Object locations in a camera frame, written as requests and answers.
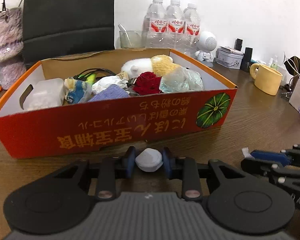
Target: yellow mug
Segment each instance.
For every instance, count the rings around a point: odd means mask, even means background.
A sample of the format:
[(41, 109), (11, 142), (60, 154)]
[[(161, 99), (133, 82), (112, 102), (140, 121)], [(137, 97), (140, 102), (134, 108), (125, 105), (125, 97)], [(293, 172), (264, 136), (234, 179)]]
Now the yellow mug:
[(275, 96), (279, 89), (282, 74), (266, 65), (254, 63), (250, 67), (250, 75), (255, 80), (254, 85), (263, 92)]

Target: plush toy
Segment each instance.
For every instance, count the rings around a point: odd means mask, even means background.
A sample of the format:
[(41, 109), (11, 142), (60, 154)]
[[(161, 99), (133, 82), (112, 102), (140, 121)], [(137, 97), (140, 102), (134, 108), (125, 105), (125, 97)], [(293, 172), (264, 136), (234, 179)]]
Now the plush toy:
[(138, 58), (126, 62), (121, 71), (128, 73), (129, 79), (136, 78), (144, 72), (153, 72), (158, 77), (170, 73), (180, 65), (174, 64), (167, 55), (157, 55), (152, 58)]

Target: cardboard box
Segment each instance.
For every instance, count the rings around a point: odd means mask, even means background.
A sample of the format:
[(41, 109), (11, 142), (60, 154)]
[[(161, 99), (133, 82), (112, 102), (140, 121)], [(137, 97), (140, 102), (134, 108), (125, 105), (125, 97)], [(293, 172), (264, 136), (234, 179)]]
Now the cardboard box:
[[(119, 73), (128, 60), (169, 55), (201, 74), (204, 91), (155, 94), (25, 112), (37, 82), (102, 67)], [(0, 140), (14, 158), (97, 151), (139, 140), (158, 140), (221, 126), (237, 86), (173, 49), (119, 49), (37, 62), (0, 99)]]

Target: red and white label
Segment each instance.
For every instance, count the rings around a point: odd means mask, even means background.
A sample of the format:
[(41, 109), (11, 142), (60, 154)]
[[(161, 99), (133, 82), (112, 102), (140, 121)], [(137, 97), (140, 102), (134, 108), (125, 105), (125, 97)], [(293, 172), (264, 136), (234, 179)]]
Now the red and white label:
[(197, 36), (200, 31), (200, 25), (196, 25), (192, 22), (186, 22), (185, 34)]
[(183, 33), (185, 28), (185, 21), (180, 19), (169, 19), (168, 32), (169, 33)]
[(149, 31), (155, 33), (165, 33), (167, 31), (168, 21), (163, 19), (150, 19)]

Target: white storage box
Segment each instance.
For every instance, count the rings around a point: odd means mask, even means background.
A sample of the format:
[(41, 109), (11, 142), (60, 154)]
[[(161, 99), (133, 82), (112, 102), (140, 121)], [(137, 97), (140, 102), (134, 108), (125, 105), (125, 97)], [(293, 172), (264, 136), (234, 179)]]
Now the white storage box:
[(217, 55), (218, 56), (215, 57), (215, 62), (227, 68), (240, 69), (243, 55), (228, 53), (221, 50), (220, 48), (218, 49)]

